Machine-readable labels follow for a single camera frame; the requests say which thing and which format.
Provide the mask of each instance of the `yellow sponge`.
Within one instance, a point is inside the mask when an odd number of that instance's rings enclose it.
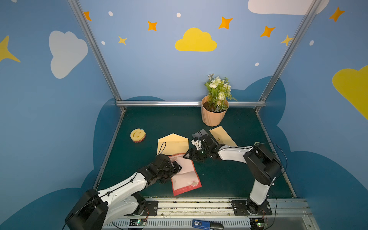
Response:
[[[136,128],[130,133],[130,138],[135,142],[141,142],[146,137],[146,132],[144,130],[141,130],[140,128]]]

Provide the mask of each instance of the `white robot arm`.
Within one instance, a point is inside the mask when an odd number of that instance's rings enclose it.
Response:
[[[204,130],[192,136],[192,144],[196,149],[190,149],[184,158],[204,162],[209,157],[248,164],[255,180],[247,201],[247,210],[251,215],[261,212],[268,205],[268,190],[274,185],[276,176],[281,173],[282,166],[275,155],[260,143],[246,147],[218,144]]]
[[[165,183],[180,170],[179,164],[159,154],[126,180],[100,191],[86,191],[66,217],[65,225],[70,230],[100,230],[126,214],[140,215],[145,199],[138,192],[156,182]]]

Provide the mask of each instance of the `vented panel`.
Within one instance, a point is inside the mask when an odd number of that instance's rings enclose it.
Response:
[[[239,218],[221,218],[221,219],[210,219],[210,218],[199,218],[201,220],[207,220],[211,222],[221,223],[224,225],[224,229],[242,229],[250,227],[249,218],[239,220]],[[129,219],[117,220],[113,222],[116,226],[121,229],[134,229],[142,227],[128,226]],[[192,219],[154,219],[150,218],[147,221],[145,229],[192,229]],[[102,229],[117,229],[112,223],[108,223]]]

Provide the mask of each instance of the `dark green table mat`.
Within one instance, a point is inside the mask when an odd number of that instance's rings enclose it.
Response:
[[[252,108],[229,108],[220,125],[238,146],[267,142],[257,116]],[[136,128],[144,129],[146,138],[140,143],[130,139]],[[175,133],[189,139],[204,129],[207,133],[215,127],[202,122],[199,107],[128,107],[117,134],[114,146],[103,172],[98,190],[113,186],[133,175],[141,167],[151,163],[157,151],[158,139]],[[185,192],[180,197],[248,197],[254,177],[246,164],[231,160],[207,159],[194,162],[202,187]],[[291,198],[291,192],[283,177],[271,187],[280,198]],[[172,197],[171,182],[154,184],[142,190],[142,196]]]

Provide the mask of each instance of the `flower pot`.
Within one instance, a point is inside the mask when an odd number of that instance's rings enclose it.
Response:
[[[207,101],[208,101],[208,96],[205,96],[202,99],[202,121],[203,121],[203,123],[205,123],[208,126],[217,126],[217,125],[220,124],[220,122],[224,118],[225,113],[229,108],[229,103],[225,99],[224,103],[227,106],[227,109],[224,112],[221,112],[221,113],[214,113],[214,112],[208,111],[207,109],[205,109],[203,107],[203,104],[206,103]]]

